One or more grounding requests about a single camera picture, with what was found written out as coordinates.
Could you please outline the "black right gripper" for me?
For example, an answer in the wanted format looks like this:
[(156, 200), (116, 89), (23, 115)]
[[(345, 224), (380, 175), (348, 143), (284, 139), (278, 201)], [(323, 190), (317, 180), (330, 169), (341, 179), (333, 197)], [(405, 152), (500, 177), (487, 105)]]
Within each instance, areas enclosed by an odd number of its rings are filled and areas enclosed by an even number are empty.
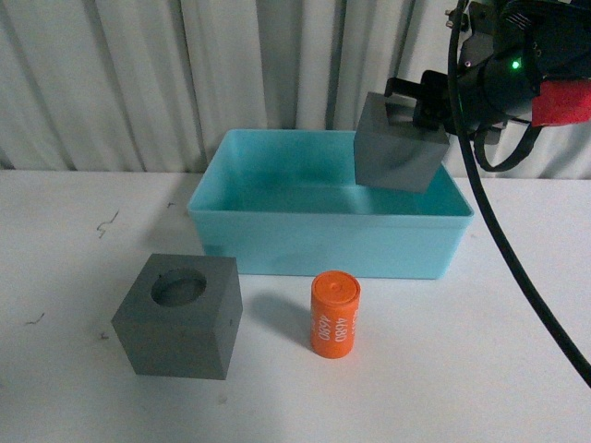
[[(531, 124), (590, 119), (590, 4), (587, 1), (468, 1), (446, 11), (461, 20), (457, 88), (470, 133), (530, 114)], [(422, 98), (423, 86), (389, 78), (384, 96)], [(440, 110), (416, 105), (413, 125), (437, 131)]]

